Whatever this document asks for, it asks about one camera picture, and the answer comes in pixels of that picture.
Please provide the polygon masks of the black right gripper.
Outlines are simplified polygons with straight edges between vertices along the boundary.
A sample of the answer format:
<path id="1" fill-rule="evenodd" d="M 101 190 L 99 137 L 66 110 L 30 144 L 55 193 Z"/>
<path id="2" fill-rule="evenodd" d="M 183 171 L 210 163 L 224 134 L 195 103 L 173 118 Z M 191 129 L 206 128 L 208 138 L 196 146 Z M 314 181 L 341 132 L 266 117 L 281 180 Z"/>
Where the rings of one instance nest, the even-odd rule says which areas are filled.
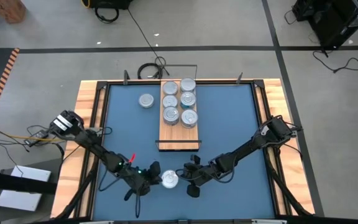
<path id="1" fill-rule="evenodd" d="M 210 180 L 217 178 L 218 168 L 215 163 L 209 161 L 208 165 L 202 166 L 200 164 L 201 159 L 196 154 L 192 154 L 190 160 L 191 162 L 184 164 L 183 169 L 175 171 L 180 179 L 186 179 L 192 185 L 200 187 Z"/>

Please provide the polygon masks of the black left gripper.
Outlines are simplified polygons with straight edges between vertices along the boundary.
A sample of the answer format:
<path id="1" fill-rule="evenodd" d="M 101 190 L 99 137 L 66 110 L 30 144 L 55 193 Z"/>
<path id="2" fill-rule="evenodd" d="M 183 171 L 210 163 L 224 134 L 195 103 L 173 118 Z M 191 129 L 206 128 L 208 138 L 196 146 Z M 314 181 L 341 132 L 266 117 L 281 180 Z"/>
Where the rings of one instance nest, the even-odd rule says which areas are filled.
<path id="1" fill-rule="evenodd" d="M 156 176 L 151 170 L 132 170 L 132 173 L 123 177 L 125 183 L 130 187 L 124 196 L 124 200 L 128 201 L 132 194 L 144 196 L 150 192 L 150 187 L 160 184 L 162 178 Z"/>

